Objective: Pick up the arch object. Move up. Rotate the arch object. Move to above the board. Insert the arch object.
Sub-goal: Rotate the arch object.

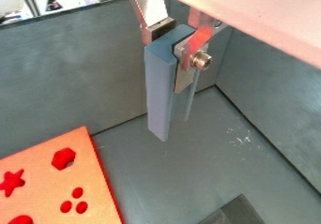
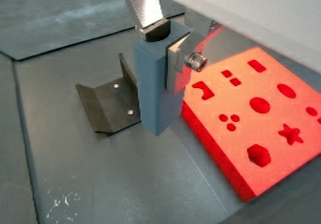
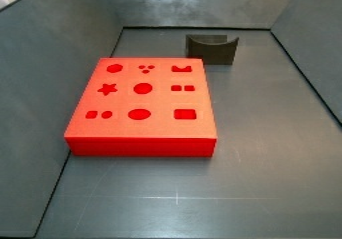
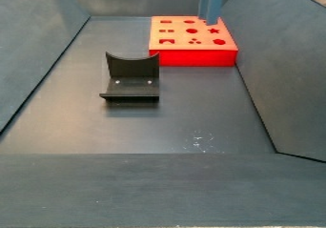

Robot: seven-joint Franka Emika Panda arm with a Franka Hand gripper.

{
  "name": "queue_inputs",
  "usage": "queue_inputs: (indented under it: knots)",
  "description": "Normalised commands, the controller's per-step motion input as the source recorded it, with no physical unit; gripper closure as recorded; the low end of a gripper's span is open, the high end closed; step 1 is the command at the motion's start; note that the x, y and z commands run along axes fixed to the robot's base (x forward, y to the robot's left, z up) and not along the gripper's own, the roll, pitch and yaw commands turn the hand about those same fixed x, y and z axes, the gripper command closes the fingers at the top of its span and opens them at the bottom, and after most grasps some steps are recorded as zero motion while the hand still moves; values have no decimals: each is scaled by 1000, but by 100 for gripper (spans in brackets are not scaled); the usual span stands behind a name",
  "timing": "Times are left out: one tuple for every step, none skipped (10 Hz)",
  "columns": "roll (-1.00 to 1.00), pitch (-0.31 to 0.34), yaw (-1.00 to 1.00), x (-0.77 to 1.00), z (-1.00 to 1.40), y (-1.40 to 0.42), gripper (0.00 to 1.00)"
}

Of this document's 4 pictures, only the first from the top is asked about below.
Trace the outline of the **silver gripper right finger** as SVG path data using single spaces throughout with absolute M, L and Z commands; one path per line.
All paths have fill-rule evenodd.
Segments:
M 211 56 L 207 54 L 210 40 L 227 27 L 223 22 L 194 7 L 190 9 L 188 26 L 194 32 L 174 46 L 174 54 L 178 58 L 175 94 L 192 84 L 195 72 L 210 66 Z

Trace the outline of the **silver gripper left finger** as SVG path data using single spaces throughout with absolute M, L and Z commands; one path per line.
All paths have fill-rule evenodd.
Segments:
M 175 27 L 164 0 L 129 0 L 145 45 L 152 43 Z

